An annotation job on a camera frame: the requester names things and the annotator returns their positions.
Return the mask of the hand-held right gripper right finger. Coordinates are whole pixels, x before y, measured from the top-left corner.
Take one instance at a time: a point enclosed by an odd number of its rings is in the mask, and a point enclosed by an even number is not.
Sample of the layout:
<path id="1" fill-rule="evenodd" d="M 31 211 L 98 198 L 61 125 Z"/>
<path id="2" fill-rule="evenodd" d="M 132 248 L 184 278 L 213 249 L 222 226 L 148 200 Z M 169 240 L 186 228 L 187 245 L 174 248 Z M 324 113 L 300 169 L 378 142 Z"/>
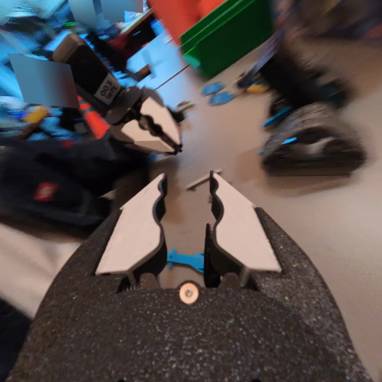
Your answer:
<path id="1" fill-rule="evenodd" d="M 212 227 L 209 265 L 222 278 L 236 274 L 251 284 L 257 273 L 281 274 L 282 267 L 259 217 L 259 209 L 217 172 L 209 175 Z"/>

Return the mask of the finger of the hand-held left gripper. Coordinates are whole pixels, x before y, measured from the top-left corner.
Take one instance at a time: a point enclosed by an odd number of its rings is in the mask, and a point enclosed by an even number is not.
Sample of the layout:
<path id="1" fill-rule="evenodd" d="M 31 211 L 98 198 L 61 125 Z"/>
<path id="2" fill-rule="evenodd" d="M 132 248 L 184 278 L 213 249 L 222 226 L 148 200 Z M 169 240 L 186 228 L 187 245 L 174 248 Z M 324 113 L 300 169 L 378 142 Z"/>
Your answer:
<path id="1" fill-rule="evenodd" d="M 140 127 L 137 121 L 130 121 L 121 129 L 121 133 L 132 141 L 132 144 L 147 152 L 175 155 L 175 149 L 163 138 L 154 136 L 149 130 Z"/>
<path id="2" fill-rule="evenodd" d="M 158 138 L 170 147 L 183 146 L 180 124 L 167 107 L 149 97 L 142 103 L 140 113 Z"/>

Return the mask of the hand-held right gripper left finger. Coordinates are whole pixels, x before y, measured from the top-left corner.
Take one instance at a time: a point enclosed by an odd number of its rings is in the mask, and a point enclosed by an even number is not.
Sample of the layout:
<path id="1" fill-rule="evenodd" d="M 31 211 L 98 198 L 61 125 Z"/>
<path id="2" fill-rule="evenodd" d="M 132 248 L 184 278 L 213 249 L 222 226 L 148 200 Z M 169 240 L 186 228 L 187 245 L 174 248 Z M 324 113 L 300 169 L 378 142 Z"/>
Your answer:
<path id="1" fill-rule="evenodd" d="M 161 220 L 166 213 L 167 176 L 162 173 L 125 203 L 95 275 L 156 277 L 167 264 L 167 245 Z"/>

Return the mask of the blue long brick piece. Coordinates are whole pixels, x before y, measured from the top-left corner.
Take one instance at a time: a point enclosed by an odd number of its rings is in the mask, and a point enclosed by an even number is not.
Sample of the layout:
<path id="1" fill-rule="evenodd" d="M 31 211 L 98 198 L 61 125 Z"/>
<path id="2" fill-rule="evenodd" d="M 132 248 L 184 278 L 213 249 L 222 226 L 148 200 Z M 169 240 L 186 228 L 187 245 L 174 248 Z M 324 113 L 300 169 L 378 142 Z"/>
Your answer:
<path id="1" fill-rule="evenodd" d="M 174 265 L 187 265 L 195 269 L 196 271 L 204 272 L 204 253 L 198 253 L 194 255 L 184 255 L 177 253 L 173 248 L 167 253 L 168 267 L 172 268 Z"/>

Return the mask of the grey holed toy beam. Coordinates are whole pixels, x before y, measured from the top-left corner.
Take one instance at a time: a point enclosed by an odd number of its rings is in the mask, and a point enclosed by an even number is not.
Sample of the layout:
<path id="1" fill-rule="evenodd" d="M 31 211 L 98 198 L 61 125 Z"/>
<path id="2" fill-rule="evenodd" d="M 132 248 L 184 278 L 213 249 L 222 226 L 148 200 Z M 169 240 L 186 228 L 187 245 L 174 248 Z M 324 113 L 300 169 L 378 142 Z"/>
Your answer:
<path id="1" fill-rule="evenodd" d="M 224 171 L 224 168 L 218 168 L 215 170 L 210 170 L 207 174 L 205 174 L 205 175 L 199 177 L 198 179 L 193 180 L 191 183 L 189 183 L 185 187 L 185 190 L 186 191 L 193 191 L 196 188 L 198 188 L 200 185 L 204 184 L 205 182 L 208 182 L 212 172 L 217 173 L 217 174 L 221 174 L 223 171 Z"/>

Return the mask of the blue grey tracked toy robot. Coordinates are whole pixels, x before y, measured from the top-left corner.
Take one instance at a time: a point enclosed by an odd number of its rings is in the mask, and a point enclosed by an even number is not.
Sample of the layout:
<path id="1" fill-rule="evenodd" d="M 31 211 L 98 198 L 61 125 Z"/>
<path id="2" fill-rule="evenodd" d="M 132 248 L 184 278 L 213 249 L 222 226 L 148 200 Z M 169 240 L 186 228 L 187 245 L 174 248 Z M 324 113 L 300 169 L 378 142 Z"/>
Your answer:
<path id="1" fill-rule="evenodd" d="M 366 150 L 358 133 L 340 116 L 348 87 L 327 66 L 301 57 L 281 32 L 264 44 L 259 74 L 284 108 L 262 150 L 262 169 L 270 176 L 348 176 L 362 167 Z"/>

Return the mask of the person's left forearm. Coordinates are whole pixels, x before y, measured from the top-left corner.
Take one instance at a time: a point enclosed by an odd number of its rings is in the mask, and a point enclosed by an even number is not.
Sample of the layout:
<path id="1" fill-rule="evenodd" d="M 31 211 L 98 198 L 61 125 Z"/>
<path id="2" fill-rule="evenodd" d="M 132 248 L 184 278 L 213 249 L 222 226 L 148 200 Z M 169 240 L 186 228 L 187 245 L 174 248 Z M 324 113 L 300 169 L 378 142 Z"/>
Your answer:
<path id="1" fill-rule="evenodd" d="M 66 146 L 58 157 L 70 175 L 86 184 L 113 185 L 134 173 L 141 174 L 145 182 L 149 179 L 147 154 L 128 147 L 110 133 L 98 140 Z"/>

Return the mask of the grey desk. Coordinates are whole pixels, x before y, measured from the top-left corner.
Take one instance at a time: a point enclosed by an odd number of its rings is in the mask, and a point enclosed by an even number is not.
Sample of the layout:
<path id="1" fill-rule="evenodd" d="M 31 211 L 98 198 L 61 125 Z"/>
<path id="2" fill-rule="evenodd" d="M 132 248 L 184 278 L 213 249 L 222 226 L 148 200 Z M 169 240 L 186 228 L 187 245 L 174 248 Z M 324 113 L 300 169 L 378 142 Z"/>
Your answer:
<path id="1" fill-rule="evenodd" d="M 297 40 L 300 57 L 326 64 L 350 84 L 354 98 L 343 118 L 362 136 L 366 164 L 349 178 L 273 178 L 260 167 L 268 134 L 269 94 L 240 94 L 212 107 L 203 80 L 185 67 L 174 43 L 160 35 L 138 54 L 151 59 L 153 74 L 140 86 L 155 89 L 164 103 L 196 107 L 183 128 L 183 151 L 152 166 L 168 176 L 162 220 L 169 249 L 203 251 L 207 222 L 214 219 L 208 184 L 187 186 L 222 169 L 222 177 L 262 207 L 305 251 L 332 291 L 354 347 L 374 381 L 381 381 L 381 43 Z"/>

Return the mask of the orange traffic cone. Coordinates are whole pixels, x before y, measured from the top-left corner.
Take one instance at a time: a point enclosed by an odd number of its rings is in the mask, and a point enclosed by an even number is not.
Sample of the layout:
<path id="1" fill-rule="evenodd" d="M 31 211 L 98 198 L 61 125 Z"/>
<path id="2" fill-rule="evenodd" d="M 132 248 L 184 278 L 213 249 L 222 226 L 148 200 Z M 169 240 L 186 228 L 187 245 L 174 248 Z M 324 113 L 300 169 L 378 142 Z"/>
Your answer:
<path id="1" fill-rule="evenodd" d="M 111 125 L 93 108 L 93 106 L 77 95 L 79 102 L 79 112 L 84 121 L 90 128 L 93 136 L 99 140 L 102 139 L 110 130 Z"/>

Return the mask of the blue flat plastic piece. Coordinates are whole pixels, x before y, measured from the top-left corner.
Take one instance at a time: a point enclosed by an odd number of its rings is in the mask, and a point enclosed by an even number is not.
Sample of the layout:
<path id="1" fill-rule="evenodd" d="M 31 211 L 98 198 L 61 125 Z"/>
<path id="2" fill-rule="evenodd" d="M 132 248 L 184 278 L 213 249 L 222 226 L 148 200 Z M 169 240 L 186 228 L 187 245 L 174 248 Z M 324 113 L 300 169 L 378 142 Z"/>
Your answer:
<path id="1" fill-rule="evenodd" d="M 226 87 L 226 84 L 222 82 L 208 83 L 203 87 L 201 94 L 204 97 L 214 95 L 222 91 L 225 87 Z"/>
<path id="2" fill-rule="evenodd" d="M 234 98 L 236 98 L 236 95 L 228 91 L 215 93 L 211 95 L 209 99 L 209 105 L 214 107 L 225 105 L 231 102 Z"/>

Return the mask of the blue white toy assembly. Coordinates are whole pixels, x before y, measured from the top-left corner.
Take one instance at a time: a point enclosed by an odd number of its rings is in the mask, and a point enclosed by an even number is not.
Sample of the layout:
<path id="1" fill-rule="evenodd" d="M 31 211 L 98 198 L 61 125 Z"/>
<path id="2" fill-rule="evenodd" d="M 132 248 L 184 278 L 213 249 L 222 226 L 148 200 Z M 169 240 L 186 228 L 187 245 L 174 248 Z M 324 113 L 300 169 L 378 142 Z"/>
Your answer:
<path id="1" fill-rule="evenodd" d="M 236 82 L 236 87 L 247 94 L 262 94 L 270 90 L 269 83 L 260 73 L 242 73 Z"/>

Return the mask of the green plastic bin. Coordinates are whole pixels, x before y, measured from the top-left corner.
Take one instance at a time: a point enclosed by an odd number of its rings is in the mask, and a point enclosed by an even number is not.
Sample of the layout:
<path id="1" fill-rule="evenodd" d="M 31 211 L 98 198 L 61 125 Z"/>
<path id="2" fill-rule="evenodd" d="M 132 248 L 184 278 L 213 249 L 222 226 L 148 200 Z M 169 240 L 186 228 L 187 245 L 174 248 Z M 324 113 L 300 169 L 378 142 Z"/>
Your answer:
<path id="1" fill-rule="evenodd" d="M 267 0 L 229 0 L 180 36 L 184 60 L 211 79 L 273 34 Z"/>

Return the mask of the orange plastic case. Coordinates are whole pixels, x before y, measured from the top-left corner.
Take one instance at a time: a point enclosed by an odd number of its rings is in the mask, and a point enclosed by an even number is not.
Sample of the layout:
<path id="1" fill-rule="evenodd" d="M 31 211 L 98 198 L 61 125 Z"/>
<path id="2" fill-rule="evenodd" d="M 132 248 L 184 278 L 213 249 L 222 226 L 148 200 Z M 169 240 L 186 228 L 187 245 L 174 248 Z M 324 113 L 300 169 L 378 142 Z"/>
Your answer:
<path id="1" fill-rule="evenodd" d="M 203 17 L 219 7 L 224 0 L 147 0 L 148 7 L 162 22 L 174 42 Z"/>

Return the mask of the person's white shirt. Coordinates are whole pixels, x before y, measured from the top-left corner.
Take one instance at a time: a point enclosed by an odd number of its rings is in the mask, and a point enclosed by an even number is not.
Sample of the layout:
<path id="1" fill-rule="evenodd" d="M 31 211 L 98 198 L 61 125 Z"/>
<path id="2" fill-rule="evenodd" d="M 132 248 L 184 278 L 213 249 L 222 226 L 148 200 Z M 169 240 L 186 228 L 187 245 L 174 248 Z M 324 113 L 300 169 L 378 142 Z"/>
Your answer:
<path id="1" fill-rule="evenodd" d="M 0 224 L 0 295 L 30 318 L 58 272 L 83 240 L 59 233 L 27 233 Z"/>

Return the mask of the person's denim jacket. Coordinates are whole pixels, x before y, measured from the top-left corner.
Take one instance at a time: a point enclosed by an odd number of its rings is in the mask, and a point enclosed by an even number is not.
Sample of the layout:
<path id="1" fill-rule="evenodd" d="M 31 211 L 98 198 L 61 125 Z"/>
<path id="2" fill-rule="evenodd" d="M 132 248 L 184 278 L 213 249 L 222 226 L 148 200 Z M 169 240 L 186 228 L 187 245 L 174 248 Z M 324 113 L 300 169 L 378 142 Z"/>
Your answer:
<path id="1" fill-rule="evenodd" d="M 70 140 L 27 141 L 1 138 L 1 216 L 15 222 L 47 224 L 90 233 L 110 214 L 111 202 L 102 196 L 113 185 L 82 183 L 59 159 Z M 133 180 L 133 190 L 144 187 Z"/>

